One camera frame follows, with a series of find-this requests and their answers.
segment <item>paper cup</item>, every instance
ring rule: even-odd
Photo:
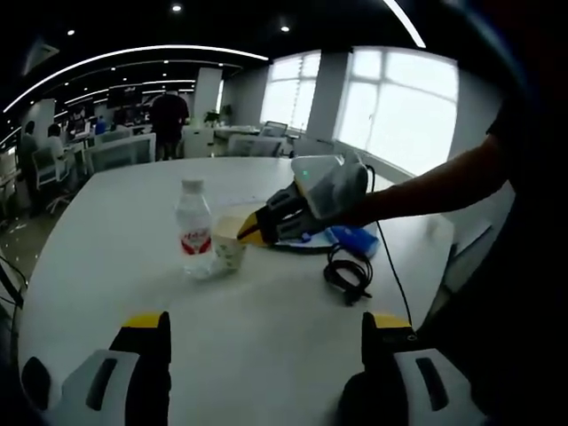
[[[241,268],[246,245],[237,240],[237,233],[242,226],[240,217],[221,217],[213,229],[213,249],[216,263],[221,269],[237,271]]]

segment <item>water bottle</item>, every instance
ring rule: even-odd
[[[176,206],[179,244],[185,272],[206,275],[212,258],[211,213],[203,197],[203,180],[182,180]]]

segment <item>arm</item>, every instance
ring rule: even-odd
[[[499,140],[488,135],[481,146],[419,177],[368,194],[338,223],[362,226],[393,217],[463,209],[496,192],[508,178]]]

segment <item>potted plant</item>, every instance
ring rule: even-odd
[[[212,109],[205,114],[205,120],[203,121],[206,126],[215,127],[215,124],[219,121],[219,113]]]

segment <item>red label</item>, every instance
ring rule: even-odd
[[[209,229],[192,231],[181,236],[181,248],[189,256],[207,253],[211,250]]]

